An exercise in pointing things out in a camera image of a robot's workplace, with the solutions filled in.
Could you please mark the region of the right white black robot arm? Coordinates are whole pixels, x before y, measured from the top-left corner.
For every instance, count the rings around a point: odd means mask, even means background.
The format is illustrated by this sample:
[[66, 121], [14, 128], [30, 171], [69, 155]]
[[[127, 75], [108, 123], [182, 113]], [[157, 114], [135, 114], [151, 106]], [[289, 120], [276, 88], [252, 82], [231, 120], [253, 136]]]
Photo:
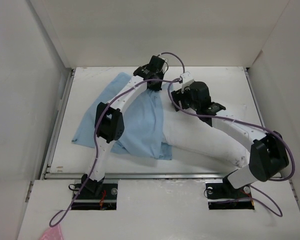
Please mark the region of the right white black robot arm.
[[290, 164], [287, 145], [280, 134], [236, 119], [225, 106], [211, 100], [209, 88], [204, 82], [194, 81], [179, 90], [169, 90], [168, 96], [176, 111], [187, 114], [191, 109], [192, 116], [227, 134], [248, 150], [248, 165], [223, 178], [221, 190], [225, 196], [233, 197], [240, 188], [254, 182], [271, 180]]

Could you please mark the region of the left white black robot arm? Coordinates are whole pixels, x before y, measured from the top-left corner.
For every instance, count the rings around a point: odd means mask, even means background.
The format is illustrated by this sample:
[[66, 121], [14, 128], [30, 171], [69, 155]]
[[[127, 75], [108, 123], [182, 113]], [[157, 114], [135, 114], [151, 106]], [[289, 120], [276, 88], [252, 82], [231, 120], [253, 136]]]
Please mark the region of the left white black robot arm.
[[96, 155], [87, 173], [81, 177], [82, 188], [91, 198], [97, 198], [103, 191], [105, 166], [108, 155], [125, 130], [124, 114], [131, 103], [146, 90], [161, 90], [166, 61], [153, 55], [149, 63], [138, 67], [130, 80], [113, 98], [97, 105], [95, 130]]

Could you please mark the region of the light blue pillowcase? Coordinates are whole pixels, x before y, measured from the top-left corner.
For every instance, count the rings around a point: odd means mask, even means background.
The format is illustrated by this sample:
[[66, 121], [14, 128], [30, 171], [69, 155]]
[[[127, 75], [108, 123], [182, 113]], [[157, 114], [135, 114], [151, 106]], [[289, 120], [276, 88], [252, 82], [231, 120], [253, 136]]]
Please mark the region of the light blue pillowcase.
[[[124, 88], [131, 76], [119, 73], [87, 109], [71, 140], [73, 144], [94, 148], [94, 130], [97, 106], [109, 102]], [[130, 154], [158, 160], [172, 159], [172, 146], [164, 140], [164, 111], [159, 92], [146, 90], [123, 114], [124, 132], [111, 149], [115, 154]]]

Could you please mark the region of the white pillow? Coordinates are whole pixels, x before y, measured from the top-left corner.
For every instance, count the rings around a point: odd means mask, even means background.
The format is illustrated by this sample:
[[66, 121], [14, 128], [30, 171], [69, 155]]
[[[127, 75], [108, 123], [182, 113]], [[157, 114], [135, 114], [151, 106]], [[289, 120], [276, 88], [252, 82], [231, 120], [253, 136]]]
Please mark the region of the white pillow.
[[175, 111], [168, 83], [159, 92], [163, 109], [163, 142], [190, 152], [227, 161], [242, 168], [247, 165], [247, 150], [238, 141], [202, 122], [198, 117]]

